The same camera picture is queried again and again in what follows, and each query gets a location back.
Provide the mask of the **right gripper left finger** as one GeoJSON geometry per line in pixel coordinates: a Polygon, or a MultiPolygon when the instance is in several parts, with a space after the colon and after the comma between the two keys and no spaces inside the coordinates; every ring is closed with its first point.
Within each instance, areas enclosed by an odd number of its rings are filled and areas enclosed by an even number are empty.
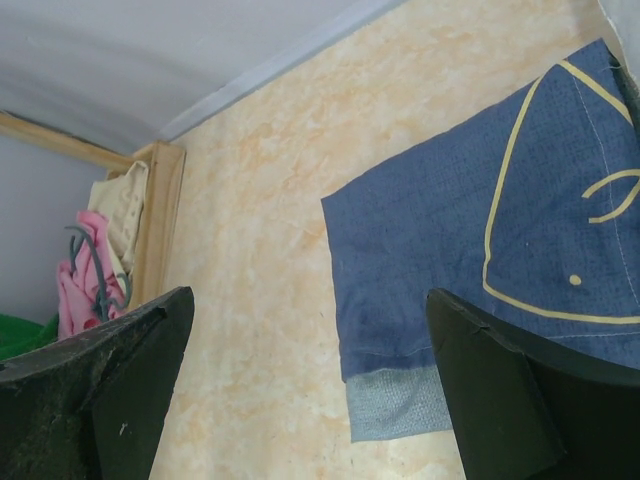
{"type": "Polygon", "coordinates": [[[148,478],[193,318],[179,287],[2,361],[2,478],[148,478]]]}

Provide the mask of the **light blue pillowcase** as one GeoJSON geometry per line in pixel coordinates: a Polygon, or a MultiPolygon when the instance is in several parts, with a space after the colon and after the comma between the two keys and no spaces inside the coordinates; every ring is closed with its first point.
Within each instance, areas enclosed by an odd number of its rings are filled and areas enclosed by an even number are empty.
{"type": "Polygon", "coordinates": [[[322,207],[355,442],[450,428],[426,319],[435,288],[639,364],[639,118],[603,41],[322,207]]]}

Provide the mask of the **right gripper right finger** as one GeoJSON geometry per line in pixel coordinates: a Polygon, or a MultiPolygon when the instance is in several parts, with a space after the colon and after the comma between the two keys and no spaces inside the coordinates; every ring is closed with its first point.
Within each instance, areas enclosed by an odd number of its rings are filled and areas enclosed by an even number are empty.
{"type": "Polygon", "coordinates": [[[444,290],[426,300],[469,479],[636,479],[639,372],[561,346],[444,290]]]}

